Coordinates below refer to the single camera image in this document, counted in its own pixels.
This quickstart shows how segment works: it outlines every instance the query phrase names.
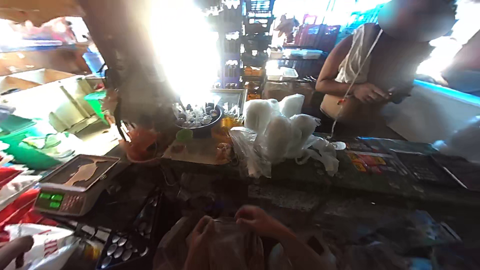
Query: sleeveless top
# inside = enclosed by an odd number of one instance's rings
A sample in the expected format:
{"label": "sleeveless top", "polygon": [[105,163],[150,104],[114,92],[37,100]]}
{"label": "sleeveless top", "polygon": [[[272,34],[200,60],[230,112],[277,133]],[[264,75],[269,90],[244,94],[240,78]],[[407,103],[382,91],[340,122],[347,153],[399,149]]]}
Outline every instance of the sleeveless top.
{"label": "sleeveless top", "polygon": [[[380,32],[379,25],[375,25],[375,31],[375,35]],[[397,40],[383,32],[370,54],[367,82],[383,91],[395,87],[396,91],[407,94],[413,85],[418,65],[429,56],[432,49],[428,42]],[[339,122],[359,125],[378,121],[381,109],[388,103],[363,104],[350,97],[343,103],[339,116],[338,101],[342,98],[325,95],[322,111],[330,118],[338,118]]]}

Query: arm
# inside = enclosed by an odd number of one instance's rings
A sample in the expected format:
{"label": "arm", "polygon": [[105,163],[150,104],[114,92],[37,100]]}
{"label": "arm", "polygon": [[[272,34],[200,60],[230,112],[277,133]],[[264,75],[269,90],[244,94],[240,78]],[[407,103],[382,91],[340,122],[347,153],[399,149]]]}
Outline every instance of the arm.
{"label": "arm", "polygon": [[[336,82],[335,78],[338,75],[338,67],[350,51],[352,42],[353,36],[348,36],[333,48],[318,75],[315,91],[337,97],[345,95],[350,84]],[[350,93],[363,103],[383,102],[390,98],[388,93],[370,83],[354,84]]]}
{"label": "arm", "polygon": [[300,242],[289,228],[269,216],[259,207],[252,205],[243,206],[238,210],[235,218],[240,226],[246,227],[260,236],[278,240],[295,270],[330,269],[323,262],[320,255],[308,245]]}
{"label": "arm", "polygon": [[345,95],[349,84],[336,82],[335,78],[338,75],[340,63],[345,59],[352,47],[352,41],[353,36],[348,36],[340,41],[330,52],[318,76],[315,91],[338,97]]}
{"label": "arm", "polygon": [[33,246],[33,238],[24,236],[6,243],[0,248],[0,269],[5,269],[11,261],[21,256],[20,264],[23,266],[23,254]]}

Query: hand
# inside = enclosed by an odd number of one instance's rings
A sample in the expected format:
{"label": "hand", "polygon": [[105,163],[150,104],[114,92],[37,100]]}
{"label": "hand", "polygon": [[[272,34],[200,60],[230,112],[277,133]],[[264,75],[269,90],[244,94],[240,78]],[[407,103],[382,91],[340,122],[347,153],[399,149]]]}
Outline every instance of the hand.
{"label": "hand", "polygon": [[0,269],[5,269],[12,260],[15,267],[20,268],[24,264],[24,253],[33,246],[33,237],[23,236],[0,245]]}
{"label": "hand", "polygon": [[390,99],[390,94],[383,92],[371,83],[353,85],[353,95],[362,103],[382,102]]}
{"label": "hand", "polygon": [[209,216],[204,216],[197,223],[192,231],[192,242],[188,250],[187,260],[185,261],[185,270],[208,270],[208,242],[215,234],[215,222]]}
{"label": "hand", "polygon": [[268,236],[280,240],[284,236],[293,234],[282,223],[257,206],[242,206],[235,214],[235,219],[237,224],[254,231],[260,236]]}

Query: scale weighing platform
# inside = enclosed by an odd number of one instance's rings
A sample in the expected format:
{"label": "scale weighing platform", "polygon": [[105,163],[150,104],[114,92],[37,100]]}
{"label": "scale weighing platform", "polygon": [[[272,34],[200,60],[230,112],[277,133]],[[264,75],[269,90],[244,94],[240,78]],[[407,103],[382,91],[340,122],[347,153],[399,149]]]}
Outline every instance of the scale weighing platform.
{"label": "scale weighing platform", "polygon": [[83,216],[111,182],[107,177],[119,158],[78,155],[40,180],[35,210],[62,216]]}

